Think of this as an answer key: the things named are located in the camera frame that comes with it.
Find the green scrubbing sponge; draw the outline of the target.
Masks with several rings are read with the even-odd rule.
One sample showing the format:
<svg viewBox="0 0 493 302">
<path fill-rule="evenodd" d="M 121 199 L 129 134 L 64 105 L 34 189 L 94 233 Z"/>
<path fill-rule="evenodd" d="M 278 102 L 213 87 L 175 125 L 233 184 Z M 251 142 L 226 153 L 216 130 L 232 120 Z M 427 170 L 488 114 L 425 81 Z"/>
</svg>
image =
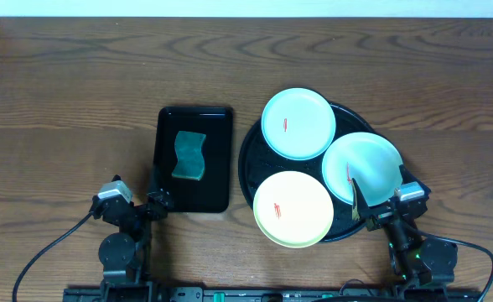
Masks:
<svg viewBox="0 0 493 302">
<path fill-rule="evenodd" d="M 177 163 L 172 176 L 184 180 L 202 179 L 205 173 L 205 159 L 202 152 L 206 135 L 179 131 L 174 141 Z"/>
</svg>

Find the yellow plate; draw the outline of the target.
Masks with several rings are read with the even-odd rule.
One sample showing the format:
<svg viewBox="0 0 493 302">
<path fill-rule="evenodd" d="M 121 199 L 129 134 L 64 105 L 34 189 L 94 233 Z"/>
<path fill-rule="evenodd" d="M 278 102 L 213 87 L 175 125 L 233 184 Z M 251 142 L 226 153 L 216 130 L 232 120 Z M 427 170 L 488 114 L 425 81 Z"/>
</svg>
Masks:
<svg viewBox="0 0 493 302">
<path fill-rule="evenodd" d="M 260 184 L 254 195 L 253 214 L 270 240 L 284 247 L 303 248 L 327 235 L 334 220 L 334 206 L 329 192 L 314 177 L 283 171 Z"/>
</svg>

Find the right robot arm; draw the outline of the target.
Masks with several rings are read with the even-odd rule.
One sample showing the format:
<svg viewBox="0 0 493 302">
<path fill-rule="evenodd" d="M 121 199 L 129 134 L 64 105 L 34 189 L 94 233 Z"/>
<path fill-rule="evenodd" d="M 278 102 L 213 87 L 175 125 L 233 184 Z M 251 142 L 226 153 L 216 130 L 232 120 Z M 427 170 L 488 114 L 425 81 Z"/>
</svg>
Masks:
<svg viewBox="0 0 493 302">
<path fill-rule="evenodd" d="M 404 165 L 399 166 L 402 184 L 389 199 L 377 206 L 366 203 L 356 180 L 353 190 L 352 216 L 363 221 L 368 231 L 382 229 L 394 273 L 403 277 L 409 289 L 444 287 L 454 281 L 458 248 L 418 233 L 415 220 L 427 210 L 431 190 Z"/>
</svg>

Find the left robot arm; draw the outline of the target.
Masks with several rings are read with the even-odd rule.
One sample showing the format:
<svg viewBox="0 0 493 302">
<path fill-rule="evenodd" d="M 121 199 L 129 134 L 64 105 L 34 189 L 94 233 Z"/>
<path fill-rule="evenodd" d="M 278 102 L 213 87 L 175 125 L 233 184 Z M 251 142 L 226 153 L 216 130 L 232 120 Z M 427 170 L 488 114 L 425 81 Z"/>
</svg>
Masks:
<svg viewBox="0 0 493 302">
<path fill-rule="evenodd" d="M 106 237 L 98 251 L 107 285 L 140 284 L 149 280 L 152 223 L 167 217 L 174 204 L 158 176 L 152 176 L 148 201 L 135 205 L 133 193 L 115 175 L 92 197 L 93 217 L 119 228 Z"/>
</svg>

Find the mint green plate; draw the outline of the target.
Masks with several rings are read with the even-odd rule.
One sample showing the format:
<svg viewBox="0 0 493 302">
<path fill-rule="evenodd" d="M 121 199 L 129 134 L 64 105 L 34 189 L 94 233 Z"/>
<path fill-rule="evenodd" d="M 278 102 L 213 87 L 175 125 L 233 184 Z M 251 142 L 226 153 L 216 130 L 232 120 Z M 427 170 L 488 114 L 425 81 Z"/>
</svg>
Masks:
<svg viewBox="0 0 493 302">
<path fill-rule="evenodd" d="M 402 157 L 392 143 L 374 133 L 349 133 L 326 150 L 321 171 L 329 191 L 351 205 L 355 181 L 368 206 L 380 205 L 402 184 Z"/>
<path fill-rule="evenodd" d="M 262 135 L 278 155 L 291 160 L 309 160 L 322 154 L 333 142 L 335 114 L 319 93 L 289 88 L 273 96 L 263 109 Z"/>
</svg>

